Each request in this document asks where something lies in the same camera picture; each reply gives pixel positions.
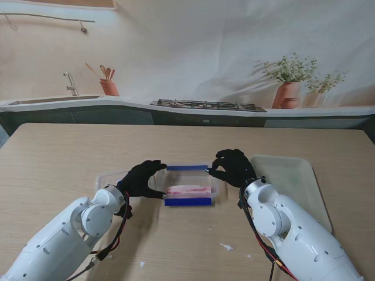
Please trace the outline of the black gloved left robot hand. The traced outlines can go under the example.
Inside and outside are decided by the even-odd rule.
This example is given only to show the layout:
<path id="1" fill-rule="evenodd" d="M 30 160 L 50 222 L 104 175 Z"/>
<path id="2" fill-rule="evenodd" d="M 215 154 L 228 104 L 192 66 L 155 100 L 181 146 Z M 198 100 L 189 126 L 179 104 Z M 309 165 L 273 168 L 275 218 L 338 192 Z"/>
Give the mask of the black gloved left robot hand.
<path id="1" fill-rule="evenodd" d="M 116 187 L 122 193 L 127 193 L 130 197 L 146 197 L 163 199 L 165 193 L 156 191 L 149 187 L 149 179 L 158 171 L 164 170 L 167 165 L 160 160 L 146 160 L 134 166 L 126 176 L 120 180 Z"/>

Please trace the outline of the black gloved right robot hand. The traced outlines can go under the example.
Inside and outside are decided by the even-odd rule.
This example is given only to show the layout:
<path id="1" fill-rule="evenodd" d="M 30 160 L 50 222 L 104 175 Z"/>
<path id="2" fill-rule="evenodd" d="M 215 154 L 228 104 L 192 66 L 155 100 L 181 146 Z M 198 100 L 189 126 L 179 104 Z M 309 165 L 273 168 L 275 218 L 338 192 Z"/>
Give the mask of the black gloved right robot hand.
<path id="1" fill-rule="evenodd" d="M 252 164 L 239 149 L 217 152 L 216 159 L 207 171 L 211 176 L 238 188 L 248 186 L 257 179 Z"/>

